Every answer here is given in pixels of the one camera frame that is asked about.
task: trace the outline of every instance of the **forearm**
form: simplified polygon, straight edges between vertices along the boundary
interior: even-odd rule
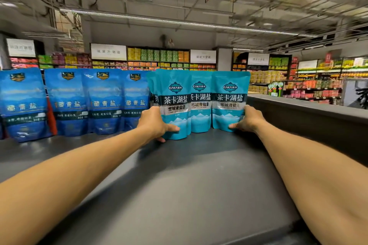
[[[267,122],[255,131],[320,242],[366,244],[368,169],[330,147]]]
[[[1,243],[37,243],[150,137],[149,131],[136,128],[58,155],[1,183]]]

